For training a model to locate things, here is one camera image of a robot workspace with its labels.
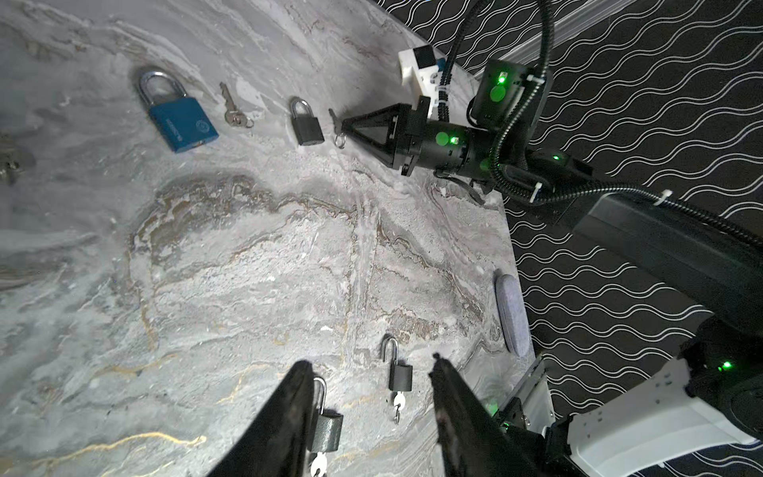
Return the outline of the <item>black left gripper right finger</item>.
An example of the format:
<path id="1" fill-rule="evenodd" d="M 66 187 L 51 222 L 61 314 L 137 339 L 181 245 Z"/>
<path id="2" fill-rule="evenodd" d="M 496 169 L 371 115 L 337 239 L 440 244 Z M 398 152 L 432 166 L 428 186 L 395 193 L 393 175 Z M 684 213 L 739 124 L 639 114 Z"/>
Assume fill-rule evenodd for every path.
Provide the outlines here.
<path id="1" fill-rule="evenodd" d="M 429 374 L 446 476 L 540 476 L 542 436 L 494 420 L 450 361 Z"/>

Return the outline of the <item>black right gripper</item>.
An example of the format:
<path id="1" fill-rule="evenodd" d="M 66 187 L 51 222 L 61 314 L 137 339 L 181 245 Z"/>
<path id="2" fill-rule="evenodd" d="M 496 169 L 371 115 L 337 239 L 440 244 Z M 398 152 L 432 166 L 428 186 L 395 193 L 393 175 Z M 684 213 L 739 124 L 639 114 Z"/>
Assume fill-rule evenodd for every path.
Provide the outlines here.
<path id="1" fill-rule="evenodd" d="M 415 168 L 489 179 L 492 133 L 429 120 L 407 103 L 342 120 L 341 131 L 383 166 L 405 176 Z"/>

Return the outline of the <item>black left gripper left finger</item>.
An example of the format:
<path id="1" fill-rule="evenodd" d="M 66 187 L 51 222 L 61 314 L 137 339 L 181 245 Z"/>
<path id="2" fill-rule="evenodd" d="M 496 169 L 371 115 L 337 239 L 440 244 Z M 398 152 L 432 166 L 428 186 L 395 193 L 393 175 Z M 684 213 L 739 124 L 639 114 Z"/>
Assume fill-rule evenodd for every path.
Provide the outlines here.
<path id="1" fill-rule="evenodd" d="M 211 476 L 301 476 L 314 411 L 312 364 L 296 362 Z"/>

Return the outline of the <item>black padlock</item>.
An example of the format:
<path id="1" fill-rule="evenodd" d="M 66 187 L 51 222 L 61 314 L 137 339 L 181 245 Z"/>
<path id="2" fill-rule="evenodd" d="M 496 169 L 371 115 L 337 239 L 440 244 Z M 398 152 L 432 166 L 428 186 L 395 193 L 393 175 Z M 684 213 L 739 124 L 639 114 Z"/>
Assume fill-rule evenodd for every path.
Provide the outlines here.
<path id="1" fill-rule="evenodd" d="M 383 361 L 389 362 L 389 391 L 393 394 L 393 409 L 395 416 L 393 421 L 396 425 L 401 422 L 401 412 L 407 405 L 406 393 L 412 390 L 411 365 L 399 361 L 399 342 L 393 335 L 385 335 L 381 342 Z"/>
<path id="2" fill-rule="evenodd" d="M 314 378 L 317 392 L 316 409 L 312 419 L 307 450 L 311 476 L 328 475 L 328 455 L 339 449 L 344 416 L 335 411 L 326 411 L 326 381 L 319 376 Z"/>
<path id="3" fill-rule="evenodd" d="M 292 128 L 300 146 L 314 146 L 325 142 L 319 119 L 305 99 L 292 97 L 289 108 Z"/>

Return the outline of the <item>small silver key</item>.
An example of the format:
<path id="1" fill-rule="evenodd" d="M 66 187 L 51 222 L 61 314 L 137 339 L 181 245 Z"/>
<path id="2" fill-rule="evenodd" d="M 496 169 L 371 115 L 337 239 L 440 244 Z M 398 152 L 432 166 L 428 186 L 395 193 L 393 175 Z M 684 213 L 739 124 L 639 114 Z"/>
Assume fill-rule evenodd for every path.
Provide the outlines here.
<path id="1" fill-rule="evenodd" d="M 221 88 L 221 93 L 225 100 L 225 106 L 227 109 L 225 112 L 225 121 L 228 123 L 228 125 L 230 125 L 231 127 L 247 128 L 247 129 L 254 127 L 254 121 L 248 118 L 236 106 L 236 103 L 234 102 L 234 99 L 232 98 L 232 95 L 230 94 L 230 90 L 228 86 L 221 81 L 220 88 Z"/>

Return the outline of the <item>blue padlock with key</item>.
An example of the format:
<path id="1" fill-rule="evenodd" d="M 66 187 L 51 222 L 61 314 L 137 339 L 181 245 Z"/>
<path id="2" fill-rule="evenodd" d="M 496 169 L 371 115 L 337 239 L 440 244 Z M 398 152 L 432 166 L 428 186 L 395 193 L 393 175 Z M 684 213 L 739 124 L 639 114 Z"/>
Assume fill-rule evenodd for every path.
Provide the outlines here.
<path id="1" fill-rule="evenodd" d="M 149 83 L 153 79 L 168 81 L 178 97 L 172 101 L 157 103 L 149 91 Z M 147 106 L 149 117 L 172 152 L 187 152 L 219 138 L 218 131 L 200 103 L 194 97 L 190 97 L 184 85 L 169 73 L 161 70 L 143 73 L 137 82 L 137 91 Z"/>

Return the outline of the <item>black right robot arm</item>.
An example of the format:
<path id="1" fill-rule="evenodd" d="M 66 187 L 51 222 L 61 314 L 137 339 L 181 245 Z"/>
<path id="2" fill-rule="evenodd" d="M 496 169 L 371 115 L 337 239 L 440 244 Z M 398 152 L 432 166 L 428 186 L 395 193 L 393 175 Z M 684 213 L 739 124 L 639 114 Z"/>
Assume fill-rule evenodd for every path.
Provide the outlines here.
<path id="1" fill-rule="evenodd" d="M 711 315 L 675 357 L 609 403 L 542 431 L 490 417 L 454 367 L 430 379 L 449 476 L 629 476 L 691 452 L 762 437 L 762 242 L 668 193 L 598 181 L 558 149 L 528 146 L 552 84 L 550 63 L 492 61 L 472 124 L 433 119 L 447 85 L 341 121 L 385 166 L 428 169 L 478 196 L 497 190 L 705 306 Z"/>

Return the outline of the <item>grey oval felt pad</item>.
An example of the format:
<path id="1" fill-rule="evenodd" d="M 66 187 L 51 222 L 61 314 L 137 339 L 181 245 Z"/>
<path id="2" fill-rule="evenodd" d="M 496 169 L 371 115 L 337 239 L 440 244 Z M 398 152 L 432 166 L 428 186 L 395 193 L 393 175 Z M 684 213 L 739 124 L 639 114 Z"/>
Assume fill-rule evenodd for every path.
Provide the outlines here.
<path id="1" fill-rule="evenodd" d="M 532 338 L 522 288 L 516 276 L 497 270 L 494 290 L 502 333 L 508 350 L 520 358 L 532 348 Z"/>

